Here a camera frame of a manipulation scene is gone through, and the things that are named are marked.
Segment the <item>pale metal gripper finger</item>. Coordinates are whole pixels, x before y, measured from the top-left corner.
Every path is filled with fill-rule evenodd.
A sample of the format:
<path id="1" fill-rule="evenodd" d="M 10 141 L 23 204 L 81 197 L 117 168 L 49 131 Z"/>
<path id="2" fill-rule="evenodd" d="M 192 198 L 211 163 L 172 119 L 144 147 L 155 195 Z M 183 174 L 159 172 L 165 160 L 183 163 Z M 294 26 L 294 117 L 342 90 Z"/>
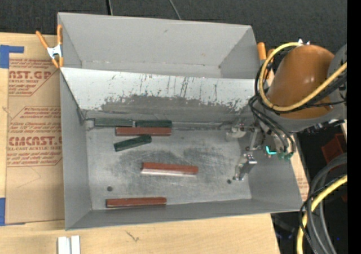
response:
<path id="1" fill-rule="evenodd" d="M 226 139 L 244 138 L 248 132 L 249 132 L 249 127 L 248 126 L 233 126 L 226 133 Z"/>
<path id="2" fill-rule="evenodd" d="M 252 153 L 245 153 L 240 156 L 233 176 L 233 180 L 242 181 L 246 174 L 249 174 L 251 170 L 257 165 L 257 160 Z"/>

